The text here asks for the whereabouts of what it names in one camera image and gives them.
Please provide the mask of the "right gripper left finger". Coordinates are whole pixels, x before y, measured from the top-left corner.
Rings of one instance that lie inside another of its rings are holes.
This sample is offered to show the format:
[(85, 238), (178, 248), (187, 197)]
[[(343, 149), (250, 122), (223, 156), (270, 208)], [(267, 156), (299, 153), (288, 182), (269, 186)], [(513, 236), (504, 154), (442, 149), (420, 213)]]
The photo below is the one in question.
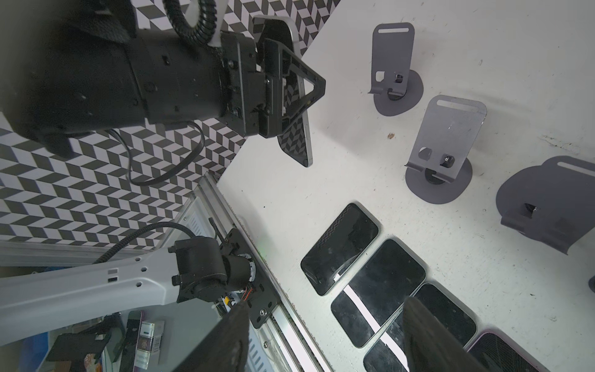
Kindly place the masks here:
[(235, 305), (174, 371), (244, 371), (249, 353), (249, 307)]

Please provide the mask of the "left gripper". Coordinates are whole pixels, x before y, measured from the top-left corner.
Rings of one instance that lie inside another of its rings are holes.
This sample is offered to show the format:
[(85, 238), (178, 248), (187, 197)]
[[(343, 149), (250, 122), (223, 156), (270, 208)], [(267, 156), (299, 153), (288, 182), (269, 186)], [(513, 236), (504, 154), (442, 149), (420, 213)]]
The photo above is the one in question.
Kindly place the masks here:
[(326, 80), (277, 40), (221, 34), (227, 72), (221, 118), (240, 136), (279, 137), (325, 94)]

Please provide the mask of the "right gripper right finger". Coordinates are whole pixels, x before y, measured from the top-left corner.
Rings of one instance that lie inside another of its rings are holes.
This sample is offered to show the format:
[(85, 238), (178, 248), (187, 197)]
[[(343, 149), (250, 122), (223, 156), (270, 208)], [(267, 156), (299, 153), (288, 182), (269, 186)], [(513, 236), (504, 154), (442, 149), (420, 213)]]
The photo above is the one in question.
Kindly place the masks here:
[(485, 371), (416, 298), (404, 301), (404, 353), (410, 371)]

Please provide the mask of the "phone with teal case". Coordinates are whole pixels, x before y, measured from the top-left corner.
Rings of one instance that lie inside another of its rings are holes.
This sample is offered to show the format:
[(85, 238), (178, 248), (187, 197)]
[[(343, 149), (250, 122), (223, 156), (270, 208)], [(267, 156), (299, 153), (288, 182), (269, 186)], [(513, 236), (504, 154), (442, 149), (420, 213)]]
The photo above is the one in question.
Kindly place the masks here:
[[(474, 320), (434, 284), (425, 283), (413, 295), (455, 339), (466, 345), (477, 331)], [(389, 325), (364, 358), (366, 371), (409, 371), (404, 353), (402, 314)]]

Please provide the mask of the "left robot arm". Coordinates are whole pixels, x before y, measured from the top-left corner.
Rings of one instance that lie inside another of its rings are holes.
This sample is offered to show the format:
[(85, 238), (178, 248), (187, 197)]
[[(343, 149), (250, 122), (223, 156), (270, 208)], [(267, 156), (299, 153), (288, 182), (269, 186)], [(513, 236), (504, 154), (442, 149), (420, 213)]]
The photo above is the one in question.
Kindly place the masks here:
[(253, 39), (217, 27), (217, 4), (171, 30), (141, 29), (130, 1), (1, 4), (1, 242), (94, 243), (172, 226), (215, 120), (240, 136), (288, 134), (325, 79), (264, 20)]

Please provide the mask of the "far left grey stand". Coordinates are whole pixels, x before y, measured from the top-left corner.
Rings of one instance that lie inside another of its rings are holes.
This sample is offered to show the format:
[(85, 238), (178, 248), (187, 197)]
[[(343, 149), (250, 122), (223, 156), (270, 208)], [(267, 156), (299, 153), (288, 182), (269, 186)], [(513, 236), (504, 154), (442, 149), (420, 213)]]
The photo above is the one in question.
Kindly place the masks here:
[(399, 116), (421, 101), (423, 82), (411, 69), (414, 42), (411, 23), (383, 23), (373, 31), (369, 93), (382, 116)]

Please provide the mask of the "grey stand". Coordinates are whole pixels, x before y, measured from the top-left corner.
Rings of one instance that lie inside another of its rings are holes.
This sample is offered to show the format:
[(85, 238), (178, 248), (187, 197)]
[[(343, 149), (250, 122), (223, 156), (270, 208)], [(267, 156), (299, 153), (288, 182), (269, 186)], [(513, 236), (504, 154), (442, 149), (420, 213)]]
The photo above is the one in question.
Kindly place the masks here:
[(399, 116), (421, 101), (423, 82), (411, 69), (414, 42), (411, 23), (383, 23), (373, 31), (369, 93), (382, 116)]
[(525, 168), (500, 186), (500, 224), (567, 254), (594, 228), (594, 164), (569, 156)]
[(447, 95), (432, 98), (406, 164), (409, 190), (434, 205), (462, 195), (473, 177), (468, 155), (486, 117), (482, 102)]

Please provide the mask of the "middle grey stand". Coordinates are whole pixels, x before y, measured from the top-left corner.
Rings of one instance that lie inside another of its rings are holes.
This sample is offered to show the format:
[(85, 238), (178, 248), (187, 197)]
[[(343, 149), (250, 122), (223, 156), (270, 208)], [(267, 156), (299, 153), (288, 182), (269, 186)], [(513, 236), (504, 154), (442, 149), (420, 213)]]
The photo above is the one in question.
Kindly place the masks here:
[(525, 168), (500, 186), (500, 224), (567, 254), (594, 228), (594, 164), (569, 156)]

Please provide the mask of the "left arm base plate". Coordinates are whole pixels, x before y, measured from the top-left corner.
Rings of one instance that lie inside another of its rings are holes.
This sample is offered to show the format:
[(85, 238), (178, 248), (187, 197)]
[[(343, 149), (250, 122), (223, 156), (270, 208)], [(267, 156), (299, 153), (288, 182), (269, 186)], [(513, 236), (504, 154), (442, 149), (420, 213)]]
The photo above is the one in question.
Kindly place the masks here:
[(280, 296), (274, 287), (265, 267), (260, 262), (260, 257), (249, 244), (238, 228), (232, 228), (226, 236), (226, 246), (223, 248), (225, 255), (240, 257), (244, 255), (254, 263), (253, 280), (241, 288), (250, 291), (247, 296), (249, 319), (255, 329), (260, 329), (272, 316), (274, 310), (280, 305)]

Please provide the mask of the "aluminium mounting rail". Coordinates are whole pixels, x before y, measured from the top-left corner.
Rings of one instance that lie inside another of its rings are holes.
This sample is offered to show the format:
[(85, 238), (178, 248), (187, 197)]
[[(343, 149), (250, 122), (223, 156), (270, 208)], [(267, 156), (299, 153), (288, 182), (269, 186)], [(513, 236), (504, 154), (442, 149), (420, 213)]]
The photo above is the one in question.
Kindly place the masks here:
[[(223, 252), (234, 227), (257, 252), (206, 175), (176, 218), (125, 232), (107, 248), (2, 242), (2, 266), (40, 272), (1, 280), (1, 344), (42, 336), (29, 358), (34, 371), (83, 371), (88, 354), (107, 371), (174, 371), (232, 307), (247, 304), (250, 291), (241, 287), (253, 280), (254, 263)], [(250, 322), (244, 371), (329, 370), (260, 262), (280, 305), (260, 329)]]

